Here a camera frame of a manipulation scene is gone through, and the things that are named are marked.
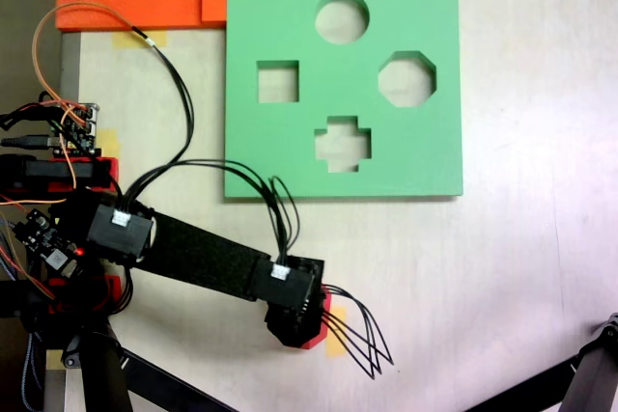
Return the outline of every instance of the octagonal hole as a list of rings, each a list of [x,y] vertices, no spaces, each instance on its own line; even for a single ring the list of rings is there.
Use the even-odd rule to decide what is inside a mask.
[[[379,72],[378,87],[397,107],[420,106],[435,92],[435,65],[420,52],[395,52]]]
[[[322,0],[318,6],[316,29],[325,41],[357,41],[368,26],[369,10],[364,0]]]

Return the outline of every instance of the yellow tape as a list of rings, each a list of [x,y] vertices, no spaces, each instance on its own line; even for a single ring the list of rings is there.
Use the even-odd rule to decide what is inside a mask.
[[[62,349],[48,349],[45,353],[47,363],[45,369],[48,371],[63,371],[65,365],[62,363]]]
[[[147,31],[146,34],[156,43],[157,47],[167,45],[167,31]],[[112,47],[114,48],[142,48],[150,47],[142,38],[135,33],[118,31],[112,33]]]
[[[99,129],[97,131],[97,145],[101,147],[103,156],[120,158],[120,142],[116,129]]]
[[[331,306],[330,313],[336,317],[341,318],[344,322],[346,321],[347,312],[345,306]],[[339,335],[343,340],[345,340],[344,336],[341,335],[341,333],[338,333],[337,335]],[[341,342],[337,340],[337,337],[330,331],[330,329],[328,329],[328,335],[326,335],[326,357],[343,357],[346,354],[348,354],[348,352],[341,345]]]

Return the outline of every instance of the circuit board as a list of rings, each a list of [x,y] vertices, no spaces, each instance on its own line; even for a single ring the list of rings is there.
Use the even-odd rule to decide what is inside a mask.
[[[15,237],[24,244],[26,250],[43,259],[63,277],[78,275],[80,269],[74,257],[81,256],[81,249],[63,239],[53,222],[37,209],[30,211],[26,219],[26,223],[14,227]]]
[[[98,117],[98,105],[96,103],[83,103],[86,109],[74,110],[75,116],[81,118],[86,122],[86,126],[82,127],[74,120],[67,118],[64,124],[65,130],[71,135],[71,137],[79,144],[82,150],[93,156],[101,156],[101,149],[97,148],[97,117]],[[58,136],[58,131],[54,130],[54,134]],[[67,152],[69,156],[83,156],[84,153],[77,149],[73,142],[67,142]],[[54,156],[62,156],[62,150],[55,148],[53,150]]]

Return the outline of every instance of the orange wire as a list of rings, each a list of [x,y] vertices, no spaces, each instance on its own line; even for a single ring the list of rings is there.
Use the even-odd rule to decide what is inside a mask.
[[[0,193],[0,197],[4,198],[7,202],[12,202],[13,200],[11,200],[9,197],[7,197],[6,195],[2,195]],[[17,207],[17,208],[21,208],[23,209],[24,212],[28,212],[28,209],[26,209],[24,206],[22,206],[21,204],[14,204],[13,206]]]
[[[65,119],[67,118],[69,114],[73,114],[73,110],[70,107],[67,111],[65,111],[65,114],[62,117],[62,120],[60,120],[61,127],[65,126]],[[67,144],[65,144],[65,138],[63,137],[62,134],[58,134],[58,135],[59,135],[59,140],[60,140],[60,147],[62,148],[62,153],[65,154],[65,158],[67,159],[67,164],[69,165],[70,176],[73,179],[73,190],[75,190],[77,188],[77,177],[75,176],[75,169],[73,168],[73,163],[70,162],[69,153],[67,152]]]
[[[11,205],[56,205],[57,203],[63,203],[67,199],[64,200],[17,200],[0,203],[0,206],[11,206]]]
[[[34,65],[35,68],[35,74],[37,75],[37,78],[39,79],[39,82],[41,83],[41,85],[49,92],[49,94],[56,100],[61,100],[60,105],[64,108],[64,109],[68,109],[67,105],[65,105],[64,101],[60,95],[54,91],[51,86],[47,83],[47,81],[45,81],[45,78],[42,76],[42,72],[41,72],[41,67],[39,65],[39,37],[41,35],[41,30],[43,28],[43,26],[47,23],[47,21],[49,20],[49,18],[51,18],[56,12],[68,8],[68,7],[74,7],[74,6],[82,6],[83,7],[94,7],[96,9],[100,9],[100,10],[104,10],[110,14],[113,14],[114,16],[116,16],[118,19],[120,19],[124,24],[126,24],[126,26],[128,27],[128,29],[131,29],[133,27],[133,25],[121,14],[119,14],[118,12],[116,12],[114,9],[107,7],[104,4],[101,4],[99,2],[92,2],[89,0],[76,0],[73,2],[67,2],[65,4],[60,4],[56,7],[54,7],[52,10],[50,10],[49,12],[47,12],[47,14],[45,14],[45,16],[41,19],[41,21],[39,22],[39,25],[37,26],[37,29],[35,30],[35,34],[34,37],[32,38],[32,64]],[[72,115],[71,118],[77,122],[78,124],[85,124],[84,120],[82,120],[81,118]]]

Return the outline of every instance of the white connector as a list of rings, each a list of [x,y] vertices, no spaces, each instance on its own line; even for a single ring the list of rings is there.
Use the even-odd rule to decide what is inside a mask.
[[[270,277],[279,280],[287,280],[290,270],[290,267],[286,267],[285,265],[273,264]]]
[[[128,225],[128,221],[131,220],[131,215],[128,212],[119,211],[118,209],[114,209],[112,213],[112,224],[116,224],[117,226],[126,227]]]

